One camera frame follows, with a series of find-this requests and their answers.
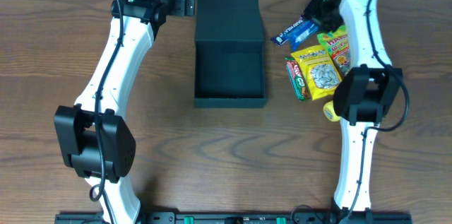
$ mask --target wooden table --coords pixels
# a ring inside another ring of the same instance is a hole
[[[54,130],[104,49],[112,0],[0,0],[0,223],[52,223],[60,211],[100,211],[64,166]],[[260,0],[266,39],[309,0]],[[379,0],[386,49],[410,90],[407,123],[380,133],[371,201],[416,223],[452,222],[452,0]],[[194,109],[195,18],[171,18],[141,64],[127,124],[137,140],[131,176],[146,210],[287,212],[328,208],[341,134],[322,105],[299,102],[288,47],[266,42],[268,103]],[[315,37],[304,46],[315,45]],[[383,125],[403,111],[399,94]]]

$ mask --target black box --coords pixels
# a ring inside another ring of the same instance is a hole
[[[198,0],[195,107],[263,107],[264,34],[258,0]]]

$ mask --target blue snack wrapper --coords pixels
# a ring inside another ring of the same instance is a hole
[[[295,28],[298,25],[303,24],[305,21],[304,16],[300,16],[299,20],[297,22],[295,22],[292,26],[290,26],[289,28],[287,28],[285,31],[283,31],[282,33],[280,33],[278,36],[276,37],[272,37],[271,41],[273,41],[276,45],[280,46],[284,43],[286,43],[289,40],[289,33],[291,33],[293,30],[295,30]]]
[[[303,41],[316,33],[317,30],[319,30],[317,25],[312,23],[310,20],[306,20],[304,16],[300,16],[297,22],[280,33],[278,36],[272,37],[271,41],[280,46],[289,40],[290,49],[295,51],[298,46],[303,43]]]
[[[290,43],[290,50],[296,51],[298,46],[302,44],[309,36],[313,35],[314,33],[319,30],[319,27],[313,23],[310,20],[307,20],[302,25],[298,25],[289,35],[289,43]]]

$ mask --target black cable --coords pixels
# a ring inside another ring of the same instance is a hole
[[[97,91],[95,94],[95,107],[94,107],[94,123],[95,123],[95,130],[96,130],[96,139],[97,139],[97,146],[99,147],[99,156],[100,156],[100,183],[93,186],[90,190],[90,199],[91,201],[99,201],[99,199],[104,196],[105,199],[105,207],[108,210],[108,214],[112,216],[111,209],[109,207],[108,201],[106,200],[106,193],[105,193],[105,180],[106,180],[106,174],[105,174],[105,156],[104,156],[104,146],[102,143],[102,134],[100,133],[100,122],[101,117],[99,115],[99,104],[100,104],[100,98],[102,96],[102,90],[104,88],[105,80],[107,79],[108,73],[113,65],[114,59],[118,55],[119,48],[122,46],[122,39],[124,36],[124,20],[122,18],[122,9],[121,4],[119,0],[116,0],[116,3],[118,5],[118,11],[119,11],[119,36],[116,43],[116,47],[114,48],[112,57],[108,61],[107,66],[105,67],[104,73],[102,74],[102,78],[100,79],[99,86],[97,87]],[[97,193],[97,196],[93,196],[94,190],[98,188],[99,192]]]
[[[323,218],[320,218],[319,215],[317,214],[317,212],[316,212],[312,207],[310,207],[310,206],[308,206],[308,205],[299,205],[299,206],[295,207],[295,208],[292,210],[292,212],[290,213],[290,220],[291,220],[293,223],[298,224],[298,221],[296,221],[296,220],[294,219],[294,216],[295,216],[295,212],[298,211],[298,209],[300,209],[300,208],[308,208],[309,210],[312,211],[313,214],[315,214],[316,218],[317,218],[320,222],[323,223]]]
[[[403,80],[400,78],[400,76],[398,76],[398,74],[393,70],[392,66],[389,66],[388,64],[385,64],[380,56],[379,53],[376,50],[375,47],[375,42],[374,42],[374,36],[372,35],[372,30],[371,30],[371,26],[370,26],[370,18],[369,15],[371,13],[370,11],[370,4],[371,4],[372,0],[369,0],[367,2],[367,7],[366,7],[366,22],[367,22],[367,31],[369,33],[369,40],[370,40],[370,44],[372,47],[372,52],[374,53],[374,57],[376,58],[376,60],[385,68],[385,70],[390,73],[395,80],[397,81],[397,83],[400,85],[400,87],[402,88],[403,91],[403,95],[405,96],[405,111],[403,113],[403,116],[399,119],[399,121],[394,125],[394,126],[390,126],[388,128],[379,128],[377,126],[370,126],[367,127],[363,133],[362,133],[362,152],[361,152],[361,164],[360,164],[360,168],[359,168],[359,179],[357,180],[358,186],[357,186],[357,191],[355,194],[355,197],[353,199],[352,205],[348,211],[348,214],[346,216],[344,216],[343,218],[341,218],[339,220],[339,222],[344,219],[344,218],[349,218],[352,215],[353,209],[355,208],[355,205],[357,203],[358,200],[358,196],[359,196],[359,190],[361,189],[361,184],[362,184],[362,175],[364,172],[364,154],[366,151],[366,139],[367,139],[367,132],[370,129],[374,129],[376,131],[382,131],[382,132],[389,132],[389,131],[393,131],[395,129],[397,129],[398,127],[400,127],[405,120],[408,117],[408,110],[410,109],[410,95],[408,93],[408,89],[406,87],[406,85],[403,83]]]
[[[113,223],[113,215],[112,215],[112,210],[110,209],[110,204],[109,204],[107,192],[104,191],[103,196],[104,196],[105,207],[107,208],[108,215],[110,217],[110,221]],[[98,216],[96,218],[91,218],[91,219],[84,220],[81,224],[93,223],[93,222],[100,222],[101,224],[110,224],[107,221],[105,221],[102,216]]]

